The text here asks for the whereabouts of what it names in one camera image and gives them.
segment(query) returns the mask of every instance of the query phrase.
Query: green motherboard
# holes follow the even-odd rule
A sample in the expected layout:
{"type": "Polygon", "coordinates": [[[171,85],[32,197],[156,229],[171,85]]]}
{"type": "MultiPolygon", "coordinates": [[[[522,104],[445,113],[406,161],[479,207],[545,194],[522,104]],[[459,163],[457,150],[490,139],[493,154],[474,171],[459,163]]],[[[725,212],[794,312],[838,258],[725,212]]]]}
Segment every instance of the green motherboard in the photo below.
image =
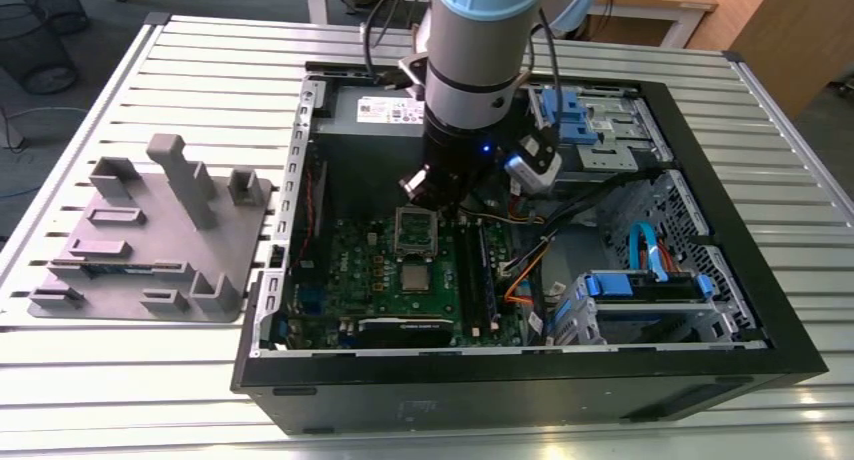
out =
{"type": "Polygon", "coordinates": [[[521,315],[515,305],[497,305],[503,292],[493,282],[499,262],[510,257],[507,226],[479,220],[439,221],[417,210],[399,209],[395,217],[382,220],[335,222],[326,285],[299,285],[296,291],[304,312],[302,348],[349,348],[349,334],[366,318],[450,321],[449,346],[521,344],[521,315]],[[458,263],[466,233],[477,233],[481,241],[477,257],[485,268],[474,268],[477,273],[458,263]],[[470,277],[485,272],[491,292],[467,288],[470,277]],[[475,302],[493,302],[494,316],[487,307],[479,314],[469,305],[475,302]],[[491,316],[493,321],[475,322],[479,328],[473,328],[467,318],[477,315],[491,316]]]}

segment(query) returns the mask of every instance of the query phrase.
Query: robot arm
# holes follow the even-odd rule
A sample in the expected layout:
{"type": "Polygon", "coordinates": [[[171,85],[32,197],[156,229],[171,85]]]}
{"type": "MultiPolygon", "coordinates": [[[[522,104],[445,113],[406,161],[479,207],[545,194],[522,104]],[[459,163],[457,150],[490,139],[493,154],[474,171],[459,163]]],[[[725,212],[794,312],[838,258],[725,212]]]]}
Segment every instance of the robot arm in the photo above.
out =
{"type": "MultiPolygon", "coordinates": [[[[570,2],[562,30],[578,26],[570,24],[581,23],[591,3],[570,2]]],[[[529,191],[542,191],[561,156],[554,132],[514,115],[541,0],[434,0],[431,8],[427,55],[402,61],[425,100],[425,162],[401,185],[414,204],[439,210],[463,200],[497,165],[529,191]]]]}

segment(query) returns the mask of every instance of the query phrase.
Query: aluminum extrusion table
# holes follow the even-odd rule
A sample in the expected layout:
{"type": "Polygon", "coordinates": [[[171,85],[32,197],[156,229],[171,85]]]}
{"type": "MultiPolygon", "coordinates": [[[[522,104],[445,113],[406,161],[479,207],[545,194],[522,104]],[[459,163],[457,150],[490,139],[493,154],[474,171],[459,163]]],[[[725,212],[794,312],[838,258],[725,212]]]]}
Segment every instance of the aluminum extrusion table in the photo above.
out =
{"type": "MultiPolygon", "coordinates": [[[[410,48],[407,34],[390,32],[375,61],[393,63],[410,48]]],[[[549,73],[545,45],[537,49],[538,70],[549,73]]],[[[355,28],[176,16],[143,27],[0,253],[0,455],[848,457],[854,452],[854,429],[846,425],[854,421],[850,200],[744,65],[714,52],[617,45],[561,43],[558,52],[566,75],[669,84],[830,373],[669,424],[288,439],[250,399],[228,390],[239,322],[32,318],[26,295],[40,284],[44,263],[60,251],[94,193],[87,175],[95,160],[127,156],[150,171],[151,134],[178,133],[188,143],[187,157],[203,160],[211,175],[250,165],[280,186],[303,65],[362,61],[355,28]]]]}

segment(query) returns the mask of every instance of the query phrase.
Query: floor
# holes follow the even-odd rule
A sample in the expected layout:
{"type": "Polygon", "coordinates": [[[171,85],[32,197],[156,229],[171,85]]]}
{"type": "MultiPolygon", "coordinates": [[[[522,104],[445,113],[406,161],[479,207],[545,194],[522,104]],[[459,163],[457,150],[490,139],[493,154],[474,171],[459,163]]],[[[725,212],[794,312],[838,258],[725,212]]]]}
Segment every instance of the floor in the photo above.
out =
{"type": "MultiPolygon", "coordinates": [[[[16,0],[0,0],[0,3],[16,0]]],[[[72,59],[80,68],[75,87],[56,95],[27,95],[6,73],[0,72],[0,102],[15,113],[35,107],[67,106],[88,108],[110,78],[122,55],[151,11],[184,15],[234,17],[291,22],[308,21],[304,0],[82,0],[91,18],[90,28],[64,37],[72,59]]],[[[346,14],[345,5],[330,1],[330,21],[358,25],[363,16],[346,14]]],[[[822,92],[796,124],[837,176],[849,195],[854,196],[854,100],[841,99],[832,90],[822,92]]],[[[0,246],[18,224],[35,192],[11,196],[38,187],[51,171],[64,145],[76,131],[83,115],[71,111],[34,113],[14,121],[28,138],[28,148],[14,155],[0,149],[0,246]]]]}

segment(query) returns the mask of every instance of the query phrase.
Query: wastebasket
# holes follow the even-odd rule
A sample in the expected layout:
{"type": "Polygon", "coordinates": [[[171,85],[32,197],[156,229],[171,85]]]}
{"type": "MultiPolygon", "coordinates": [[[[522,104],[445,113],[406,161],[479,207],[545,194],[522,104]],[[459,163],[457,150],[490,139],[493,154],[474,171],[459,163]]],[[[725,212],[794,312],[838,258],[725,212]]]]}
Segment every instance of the wastebasket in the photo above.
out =
{"type": "Polygon", "coordinates": [[[51,28],[60,35],[75,33],[90,25],[80,0],[24,0],[35,11],[44,13],[51,28]]]}
{"type": "Polygon", "coordinates": [[[78,69],[44,14],[23,3],[0,5],[0,67],[28,93],[66,90],[78,69]]]}

